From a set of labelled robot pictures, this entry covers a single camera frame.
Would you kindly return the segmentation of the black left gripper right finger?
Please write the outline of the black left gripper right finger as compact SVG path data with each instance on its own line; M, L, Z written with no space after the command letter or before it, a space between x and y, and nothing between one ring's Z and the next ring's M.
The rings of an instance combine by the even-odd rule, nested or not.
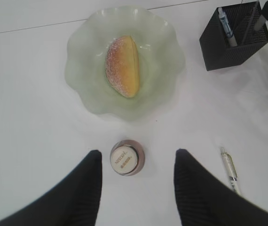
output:
M176 151L173 183L183 226L268 226L268 212L231 191L186 149Z

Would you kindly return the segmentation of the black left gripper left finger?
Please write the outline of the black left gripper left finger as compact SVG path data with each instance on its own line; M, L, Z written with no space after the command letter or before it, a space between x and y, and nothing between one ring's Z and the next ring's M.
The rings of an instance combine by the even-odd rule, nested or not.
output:
M102 154L90 151L43 196L0 220L0 226L94 226L102 193Z

